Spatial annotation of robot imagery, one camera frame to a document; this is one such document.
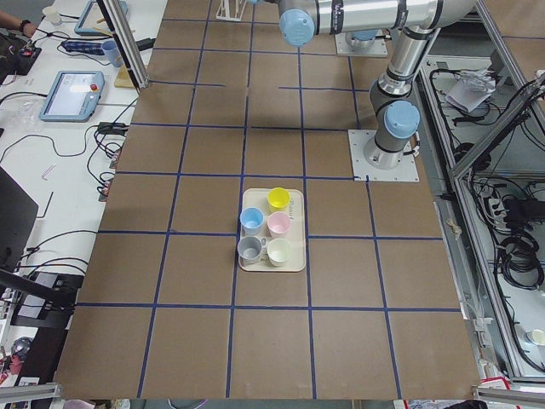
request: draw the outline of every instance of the beige tray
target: beige tray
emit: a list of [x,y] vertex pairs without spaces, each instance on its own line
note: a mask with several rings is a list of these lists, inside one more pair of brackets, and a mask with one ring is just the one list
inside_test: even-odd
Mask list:
[[[305,236],[305,201],[303,193],[298,190],[288,189],[290,192],[290,204],[286,213],[291,219],[291,229],[285,237],[291,243],[291,258],[285,265],[275,267],[269,262],[267,255],[267,244],[273,238],[270,236],[267,228],[267,218],[271,215],[269,210],[267,195],[271,189],[248,189],[244,192],[242,199],[243,209],[247,207],[256,207],[263,212],[265,222],[261,226],[261,231],[256,235],[261,243],[264,244],[263,252],[259,262],[244,266],[238,258],[238,265],[246,271],[279,271],[279,272],[296,272],[301,271],[307,265],[307,241]],[[244,230],[241,231],[240,237],[243,238]]]

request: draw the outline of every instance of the brown tile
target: brown tile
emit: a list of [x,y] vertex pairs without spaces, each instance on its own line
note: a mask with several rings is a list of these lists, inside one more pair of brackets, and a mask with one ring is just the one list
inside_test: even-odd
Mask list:
[[373,181],[370,191],[377,235],[441,237],[432,194],[422,181]]
[[237,177],[183,176],[172,228],[179,232],[236,233]]
[[351,91],[303,90],[305,128],[353,130],[356,112]]
[[199,56],[199,51],[154,49],[147,70],[153,81],[193,84]]
[[526,80],[536,79],[536,71],[542,70],[545,66],[543,61],[545,38],[505,38],[504,41]]
[[175,176],[116,175],[100,230],[166,231]]
[[184,173],[238,175],[243,141],[243,130],[191,128],[182,170]]
[[248,83],[249,61],[250,56],[246,53],[204,51],[198,81],[244,88]]
[[177,172],[186,128],[131,125],[118,170]]
[[167,2],[166,8],[164,9],[163,18],[206,20],[208,17],[209,7],[210,1],[204,0],[184,0],[183,2]]
[[206,23],[203,21],[163,20],[154,47],[159,49],[201,49],[205,27]]
[[485,3],[503,36],[545,37],[543,1],[486,0]]
[[471,399],[479,374],[461,314],[390,313],[390,324],[404,399]]
[[361,58],[350,59],[355,89],[370,89],[371,85],[386,72],[388,58]]
[[353,177],[346,131],[306,131],[305,161],[308,176]]
[[348,58],[327,55],[302,55],[303,87],[352,89]]
[[397,397],[384,313],[315,311],[313,338],[319,399]]
[[376,130],[378,123],[376,122],[375,110],[371,105],[369,92],[356,92],[356,102],[358,103],[360,129]]
[[244,173],[302,176],[299,130],[256,130],[248,133]]
[[286,43],[276,24],[254,24],[252,50],[297,54],[297,48]]
[[246,88],[198,87],[191,123],[244,126]]
[[296,189],[303,192],[302,179],[279,179],[274,177],[245,177],[244,190],[252,188],[272,189],[283,187],[284,189]]
[[357,181],[307,181],[310,234],[372,235],[365,185]]
[[255,6],[254,21],[260,23],[278,23],[278,5],[260,3]]
[[229,311],[159,309],[142,398],[225,398]]
[[234,237],[171,236],[159,301],[231,304]]
[[248,122],[251,126],[301,127],[298,89],[250,88]]
[[307,311],[235,313],[232,398],[312,397]]
[[297,273],[237,272],[237,305],[308,305],[307,270]]
[[151,84],[140,92],[132,122],[187,124],[192,95],[191,85]]
[[384,307],[372,240],[311,239],[313,305]]
[[250,86],[299,88],[297,55],[254,53],[252,55]]
[[335,46],[335,36],[320,35],[314,36],[314,38],[301,47],[303,54],[323,54],[323,55],[336,55],[337,48]]
[[[151,315],[150,308],[77,307],[54,376],[63,399],[136,396]],[[115,365],[121,354],[130,359]]]
[[381,240],[379,249],[388,307],[460,308],[442,241]]
[[77,300],[153,302],[164,241],[155,234],[99,234]]
[[213,21],[208,24],[204,47],[206,49],[250,49],[251,24],[234,21]]

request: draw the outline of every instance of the white mounting plate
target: white mounting plate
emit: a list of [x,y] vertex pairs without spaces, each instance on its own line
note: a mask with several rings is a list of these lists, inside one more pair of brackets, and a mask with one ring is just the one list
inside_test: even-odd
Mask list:
[[215,17],[217,20],[241,21],[245,8],[246,0],[220,0]]
[[[392,170],[377,169],[367,162],[364,157],[364,147],[367,141],[375,136],[375,130],[349,130],[350,154],[352,156],[352,172],[355,181],[420,181],[416,169],[415,158],[412,155],[404,156],[401,162]],[[407,142],[405,151],[412,150]]]
[[[376,35],[381,36],[382,30],[379,30]],[[386,43],[382,39],[375,40],[375,42],[370,47],[364,49],[355,49],[347,43],[345,36],[345,32],[335,35],[337,55],[351,55],[354,57],[388,57]]]

